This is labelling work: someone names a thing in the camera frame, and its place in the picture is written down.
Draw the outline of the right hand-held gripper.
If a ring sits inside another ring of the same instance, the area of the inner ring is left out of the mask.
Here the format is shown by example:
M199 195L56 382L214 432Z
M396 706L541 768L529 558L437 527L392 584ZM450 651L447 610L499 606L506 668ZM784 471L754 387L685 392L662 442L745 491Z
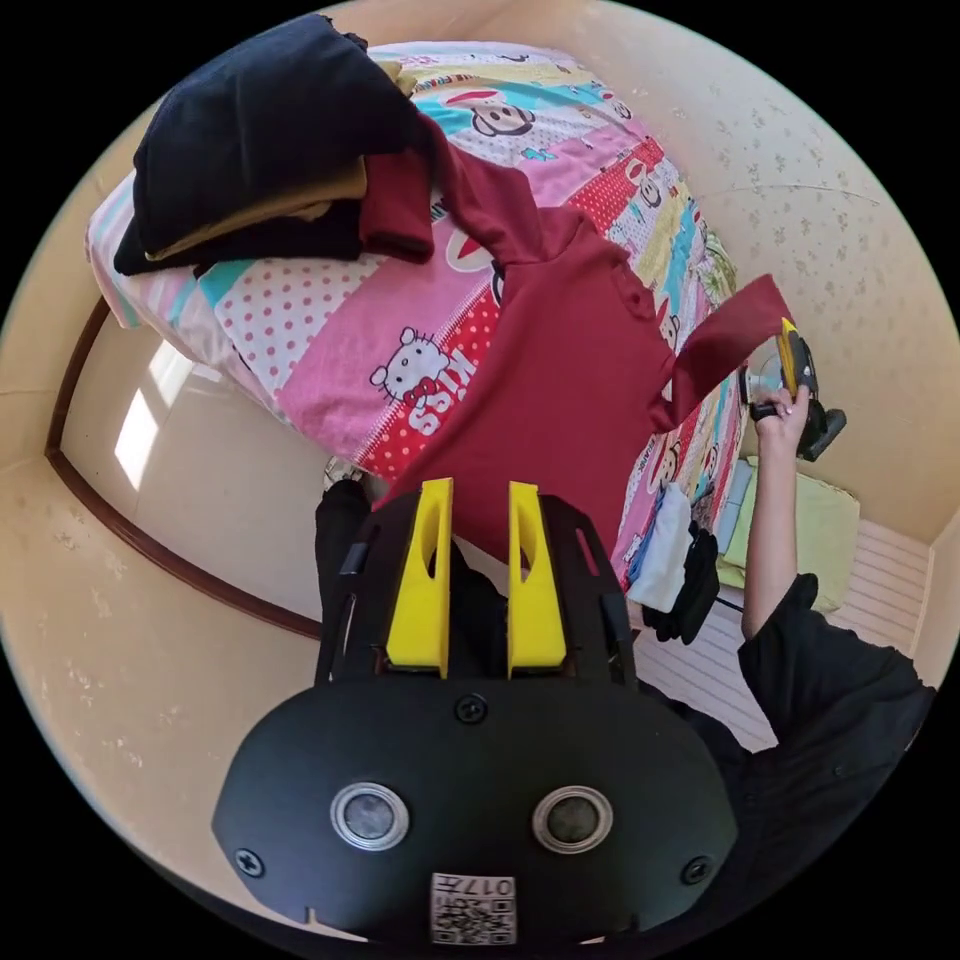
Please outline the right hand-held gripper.
M749 361L739 372L741 402L747 405L751 419L756 422L773 413L770 406L760 405L767 391L784 388L796 395L800 385L809 388L810 400L798 457L815 462L844 430L847 417L839 408L823 406L810 348L792 321L783 317L780 335L772 338L761 356Z

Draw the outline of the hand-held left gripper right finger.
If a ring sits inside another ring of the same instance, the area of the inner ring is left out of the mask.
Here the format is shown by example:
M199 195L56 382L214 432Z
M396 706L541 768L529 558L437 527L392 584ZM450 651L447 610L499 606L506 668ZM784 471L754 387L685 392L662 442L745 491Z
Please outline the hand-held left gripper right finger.
M508 528L507 673L558 670L567 645L535 485L509 484Z

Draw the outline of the person's right hand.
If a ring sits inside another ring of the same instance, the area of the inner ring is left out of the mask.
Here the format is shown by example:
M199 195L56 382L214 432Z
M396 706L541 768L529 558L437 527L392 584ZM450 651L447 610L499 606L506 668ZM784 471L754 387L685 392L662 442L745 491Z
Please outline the person's right hand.
M760 405L770 406L773 413L755 422L761 460L796 459L808 418L809 400L810 390L806 385L800 385L795 395L786 388L763 395Z

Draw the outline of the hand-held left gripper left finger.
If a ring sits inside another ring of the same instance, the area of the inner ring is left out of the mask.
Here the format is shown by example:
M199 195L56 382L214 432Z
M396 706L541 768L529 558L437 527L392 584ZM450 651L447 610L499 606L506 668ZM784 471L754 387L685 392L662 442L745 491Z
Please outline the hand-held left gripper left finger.
M416 498L386 653L401 671L448 676L453 480L425 482Z

